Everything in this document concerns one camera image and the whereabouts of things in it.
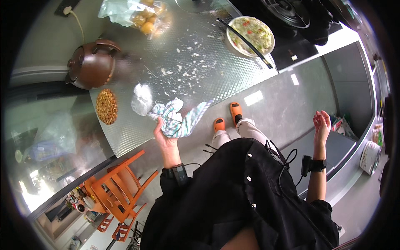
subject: hand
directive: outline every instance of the hand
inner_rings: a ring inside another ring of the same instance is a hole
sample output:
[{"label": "hand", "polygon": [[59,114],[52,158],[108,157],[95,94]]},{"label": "hand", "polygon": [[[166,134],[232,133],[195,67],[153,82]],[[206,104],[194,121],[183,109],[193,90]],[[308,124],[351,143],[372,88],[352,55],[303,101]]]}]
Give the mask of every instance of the hand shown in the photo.
[{"label": "hand", "polygon": [[166,137],[161,131],[163,124],[162,118],[158,117],[157,126],[153,133],[164,159],[164,168],[172,168],[182,163],[179,156],[178,139]]},{"label": "hand", "polygon": [[315,112],[314,118],[312,119],[315,127],[314,135],[314,148],[325,147],[326,139],[328,138],[330,129],[332,128],[330,124],[330,118],[328,113],[325,111]]}]

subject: dish towel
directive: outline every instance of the dish towel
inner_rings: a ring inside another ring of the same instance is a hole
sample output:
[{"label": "dish towel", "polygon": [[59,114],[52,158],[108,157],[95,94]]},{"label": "dish towel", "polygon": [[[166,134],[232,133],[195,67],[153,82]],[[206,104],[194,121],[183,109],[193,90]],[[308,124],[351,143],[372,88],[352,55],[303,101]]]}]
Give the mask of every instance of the dish towel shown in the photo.
[{"label": "dish towel", "polygon": [[156,104],[147,115],[152,120],[157,120],[159,116],[164,120],[161,131],[166,137],[181,138],[191,135],[194,127],[212,103],[213,100],[202,102],[182,118],[182,115],[178,111],[182,108],[183,101],[175,98],[166,105]]}]

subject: foot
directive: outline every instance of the foot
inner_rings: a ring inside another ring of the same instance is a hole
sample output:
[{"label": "foot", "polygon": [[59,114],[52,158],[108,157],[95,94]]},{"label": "foot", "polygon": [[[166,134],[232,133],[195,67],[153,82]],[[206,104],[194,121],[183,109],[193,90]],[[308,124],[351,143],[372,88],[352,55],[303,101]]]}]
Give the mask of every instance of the foot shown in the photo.
[{"label": "foot", "polygon": [[230,104],[230,113],[232,115],[233,123],[236,127],[238,125],[238,122],[243,118],[242,107],[237,102],[232,102]]},{"label": "foot", "polygon": [[214,132],[218,130],[225,130],[225,120],[223,118],[217,118],[214,121]]}]

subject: stainless steel countertop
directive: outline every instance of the stainless steel countertop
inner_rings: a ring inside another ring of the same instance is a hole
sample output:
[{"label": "stainless steel countertop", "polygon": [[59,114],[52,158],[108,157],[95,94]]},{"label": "stainless steel countertop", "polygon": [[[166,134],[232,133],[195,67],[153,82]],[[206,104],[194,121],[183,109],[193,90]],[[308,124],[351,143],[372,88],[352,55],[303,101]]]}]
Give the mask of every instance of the stainless steel countertop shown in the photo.
[{"label": "stainless steel countertop", "polygon": [[[115,23],[103,35],[121,46],[123,56],[117,59],[110,82],[90,90],[90,96],[95,105],[104,88],[116,95],[116,122],[100,124],[117,157],[153,138],[155,122],[136,114],[130,105],[138,83],[150,86],[154,103],[180,98],[185,113],[200,102],[219,103],[278,74],[259,58],[241,58],[228,51],[220,38],[226,29],[216,18],[240,16],[230,2],[216,0],[211,10],[201,13],[186,12],[174,0],[165,2],[165,25],[151,40],[139,30]],[[270,55],[267,60],[273,64]]]}]

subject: stove burner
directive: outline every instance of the stove burner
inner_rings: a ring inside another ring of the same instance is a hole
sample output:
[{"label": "stove burner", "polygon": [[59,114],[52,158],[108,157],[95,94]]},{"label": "stove burner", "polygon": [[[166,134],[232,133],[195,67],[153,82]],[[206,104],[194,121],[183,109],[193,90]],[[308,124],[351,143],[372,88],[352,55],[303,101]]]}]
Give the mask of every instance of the stove burner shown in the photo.
[{"label": "stove burner", "polygon": [[261,2],[271,14],[287,25],[300,29],[305,29],[310,25],[308,12],[300,1],[297,3],[288,0],[261,0]]}]

